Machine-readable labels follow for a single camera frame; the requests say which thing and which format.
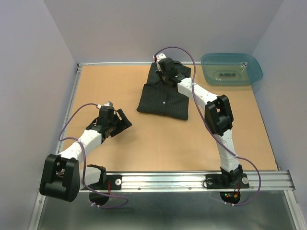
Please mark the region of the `black striped long sleeve shirt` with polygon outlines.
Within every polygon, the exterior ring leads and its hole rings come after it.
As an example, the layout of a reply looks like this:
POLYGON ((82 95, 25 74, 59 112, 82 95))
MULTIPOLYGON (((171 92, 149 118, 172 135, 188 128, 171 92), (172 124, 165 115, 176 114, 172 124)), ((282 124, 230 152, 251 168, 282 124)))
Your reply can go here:
POLYGON ((143 85, 137 111, 187 121, 189 98, 165 85, 159 78, 156 63, 151 63, 147 82, 143 85))

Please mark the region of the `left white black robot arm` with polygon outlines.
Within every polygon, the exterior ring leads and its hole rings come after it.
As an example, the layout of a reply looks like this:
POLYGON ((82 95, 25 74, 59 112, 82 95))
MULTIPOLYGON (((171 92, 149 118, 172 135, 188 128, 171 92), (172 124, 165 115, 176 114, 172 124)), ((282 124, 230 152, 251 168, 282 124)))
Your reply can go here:
POLYGON ((93 204, 101 207, 112 196, 111 191, 121 189, 121 175, 108 175, 105 167, 87 164, 86 157, 107 138, 132 124, 122 109, 116 110, 111 104, 97 105, 97 109, 98 117, 79 138, 71 138, 73 143, 67 149, 46 157, 39 188, 41 195, 72 202, 86 188, 92 192, 93 204))

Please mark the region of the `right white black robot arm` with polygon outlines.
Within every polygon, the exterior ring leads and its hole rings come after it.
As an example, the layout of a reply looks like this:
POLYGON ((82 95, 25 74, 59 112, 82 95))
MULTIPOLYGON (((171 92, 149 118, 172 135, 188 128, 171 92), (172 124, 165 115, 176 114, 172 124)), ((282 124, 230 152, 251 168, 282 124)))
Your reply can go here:
POLYGON ((163 83, 192 99, 205 127, 215 139, 220 156, 220 174, 208 174, 204 186, 208 189, 241 189, 243 168, 235 153, 232 140, 233 113, 227 96, 205 90, 193 78, 179 73, 173 59, 164 53, 154 56, 156 73, 163 83))

